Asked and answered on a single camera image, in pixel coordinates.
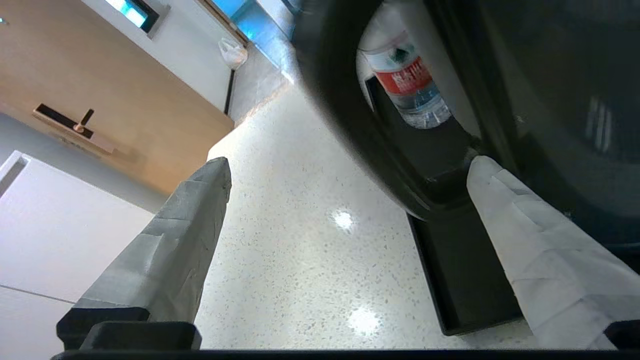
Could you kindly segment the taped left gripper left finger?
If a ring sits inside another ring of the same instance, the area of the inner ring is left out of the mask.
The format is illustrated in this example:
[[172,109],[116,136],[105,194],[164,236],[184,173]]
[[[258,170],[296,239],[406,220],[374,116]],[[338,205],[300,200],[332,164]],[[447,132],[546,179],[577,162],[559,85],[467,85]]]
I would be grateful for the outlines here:
[[103,322],[193,322],[232,186],[226,157],[207,161],[181,182],[57,322],[64,348],[80,349]]

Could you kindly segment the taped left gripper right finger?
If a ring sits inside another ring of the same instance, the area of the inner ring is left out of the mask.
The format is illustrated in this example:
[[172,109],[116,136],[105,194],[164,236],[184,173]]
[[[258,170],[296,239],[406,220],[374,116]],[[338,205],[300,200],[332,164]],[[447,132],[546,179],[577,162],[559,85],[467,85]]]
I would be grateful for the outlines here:
[[540,346],[639,348],[637,272],[491,157],[473,158],[466,187]]

